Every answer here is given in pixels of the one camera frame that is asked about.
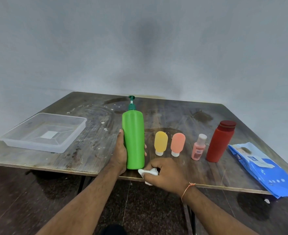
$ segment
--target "left hand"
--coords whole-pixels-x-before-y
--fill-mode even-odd
[[[110,159],[110,162],[112,164],[119,167],[120,169],[119,175],[121,175],[126,171],[126,147],[123,144],[123,136],[124,132],[122,129],[120,129],[117,137],[115,150]]]

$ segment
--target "yellow squeeze bottle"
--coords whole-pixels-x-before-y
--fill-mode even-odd
[[[163,152],[167,148],[168,135],[163,131],[158,131],[155,135],[155,154],[157,156],[162,156]]]

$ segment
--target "silicone travel bottle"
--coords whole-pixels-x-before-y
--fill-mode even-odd
[[[185,143],[185,135],[182,133],[175,133],[172,136],[172,142],[171,142],[171,155],[174,157],[178,157],[180,152],[183,150]]]
[[[226,150],[236,126],[236,122],[223,120],[216,128],[210,141],[206,160],[209,162],[218,162]]]
[[[127,150],[127,169],[142,169],[144,167],[144,118],[140,111],[135,110],[133,95],[129,96],[129,109],[122,115],[122,129]]]
[[[207,136],[205,134],[200,134],[198,136],[197,142],[194,143],[193,151],[192,151],[192,159],[195,161],[198,161],[201,158],[201,155],[203,154],[203,151],[206,147]]]
[[[167,148],[167,143],[168,143],[168,135],[163,132],[163,131],[158,131],[155,135],[155,154],[157,156],[162,156],[163,152]]]

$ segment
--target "floor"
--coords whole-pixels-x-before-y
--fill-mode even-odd
[[[0,234],[35,234],[75,197],[80,176],[0,167]],[[202,189],[209,199],[259,234],[288,234],[288,198]],[[180,199],[143,182],[119,180],[94,234],[121,224],[129,234],[188,234]],[[196,219],[196,233],[207,234]]]

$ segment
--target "white wall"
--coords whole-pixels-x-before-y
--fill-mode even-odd
[[[222,103],[288,162],[288,0],[0,0],[0,135],[71,91]]]

